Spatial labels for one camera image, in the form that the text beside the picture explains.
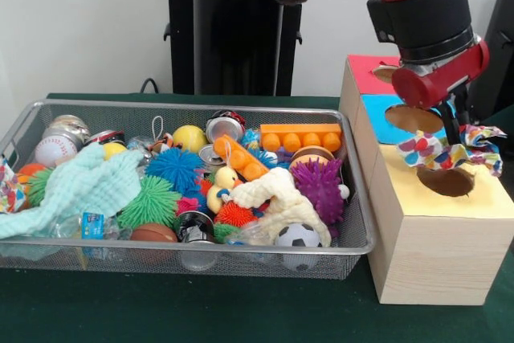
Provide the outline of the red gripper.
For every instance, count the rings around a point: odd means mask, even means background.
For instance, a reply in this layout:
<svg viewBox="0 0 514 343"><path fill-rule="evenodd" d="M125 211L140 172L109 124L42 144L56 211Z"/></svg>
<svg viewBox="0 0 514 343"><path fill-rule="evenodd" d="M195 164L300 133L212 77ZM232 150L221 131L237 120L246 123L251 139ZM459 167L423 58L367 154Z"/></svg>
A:
<svg viewBox="0 0 514 343"><path fill-rule="evenodd" d="M466 83L483 73L489 59L487 44L478 41L448 59L427 65L404 64L394 71L391 81L397 95L411 107L431 108L438 104L435 108L443 121L448 144L457 145L461 143L459 125L469 124ZM451 105L442 100L456 88L454 114Z"/></svg>

